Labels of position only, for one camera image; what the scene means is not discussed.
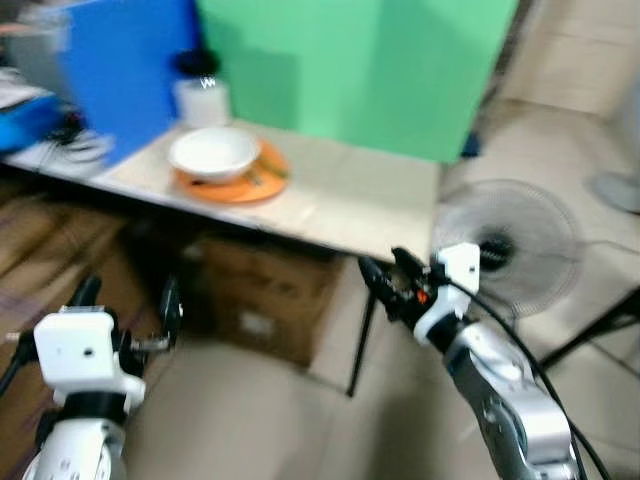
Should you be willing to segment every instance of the fan guard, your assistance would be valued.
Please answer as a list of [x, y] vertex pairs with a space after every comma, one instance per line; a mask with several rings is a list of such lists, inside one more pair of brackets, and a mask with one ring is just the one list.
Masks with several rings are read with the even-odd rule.
[[570, 289], [580, 266], [576, 222], [550, 193], [518, 181], [484, 181], [441, 200], [434, 247], [480, 245], [480, 295], [518, 317]]

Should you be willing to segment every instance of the table leg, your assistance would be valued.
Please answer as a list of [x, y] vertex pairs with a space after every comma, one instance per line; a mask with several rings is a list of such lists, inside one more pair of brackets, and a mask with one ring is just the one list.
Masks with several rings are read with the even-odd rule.
[[624, 299], [614, 305], [609, 311], [601, 315], [597, 320], [592, 322], [573, 339], [545, 356], [540, 361], [540, 365], [545, 370], [551, 368], [571, 353], [571, 351], [578, 348], [585, 342], [588, 342], [597, 336], [617, 330], [618, 325], [616, 322], [626, 315], [634, 317], [634, 321], [627, 322], [624, 325], [620, 325], [620, 327], [627, 327], [632, 323], [640, 322], [640, 288], [629, 293]]
[[364, 357], [364, 350], [367, 345], [367, 337], [369, 336], [369, 329], [371, 328], [371, 319], [376, 309], [376, 297], [373, 293], [369, 292], [367, 297], [367, 304], [364, 309], [364, 316], [362, 317], [362, 329], [360, 330], [360, 340], [358, 341], [358, 350], [356, 351], [356, 358], [353, 362], [353, 369], [351, 370], [351, 382], [347, 389], [347, 396], [353, 398], [358, 385], [358, 376], [360, 375], [360, 368], [362, 366], [362, 358]]

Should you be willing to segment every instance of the table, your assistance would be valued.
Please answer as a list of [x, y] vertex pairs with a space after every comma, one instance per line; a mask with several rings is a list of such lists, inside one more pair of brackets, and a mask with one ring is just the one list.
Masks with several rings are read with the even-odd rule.
[[[62, 162], [39, 165], [37, 152], [7, 163], [103, 192], [260, 230], [338, 253], [392, 262], [402, 245], [427, 260], [435, 218], [440, 166], [421, 159], [353, 147], [332, 140], [245, 121], [234, 125], [267, 139], [291, 164], [291, 181], [259, 204], [207, 203], [180, 191], [166, 160], [168, 148], [188, 130], [176, 126], [111, 168], [71, 170]], [[376, 305], [367, 298], [347, 393], [353, 396]]]

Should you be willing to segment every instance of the green board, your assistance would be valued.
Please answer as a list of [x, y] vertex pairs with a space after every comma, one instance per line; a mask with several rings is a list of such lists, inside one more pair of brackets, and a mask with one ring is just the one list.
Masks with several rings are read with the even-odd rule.
[[457, 160], [516, 0], [198, 0], [240, 118]]

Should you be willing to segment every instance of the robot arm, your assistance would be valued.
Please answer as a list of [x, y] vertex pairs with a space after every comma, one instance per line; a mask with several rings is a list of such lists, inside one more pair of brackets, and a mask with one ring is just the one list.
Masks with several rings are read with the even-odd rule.
[[131, 332], [118, 329], [115, 312], [95, 305], [100, 285], [90, 276], [68, 306], [47, 315], [33, 331], [9, 337], [18, 342], [15, 367], [0, 379], [0, 395], [20, 366], [37, 361], [62, 407], [43, 415], [36, 435], [40, 451], [24, 480], [126, 478], [124, 422], [144, 400], [148, 356], [175, 345], [182, 306], [171, 278], [160, 305], [162, 336], [134, 340]]
[[431, 268], [394, 249], [402, 285], [369, 259], [365, 282], [390, 319], [401, 320], [423, 346], [433, 344], [471, 406], [493, 464], [504, 480], [578, 478], [571, 430], [564, 412], [534, 381], [524, 354], [465, 314], [469, 297], [446, 279], [478, 291], [480, 252], [463, 243], [441, 250]]

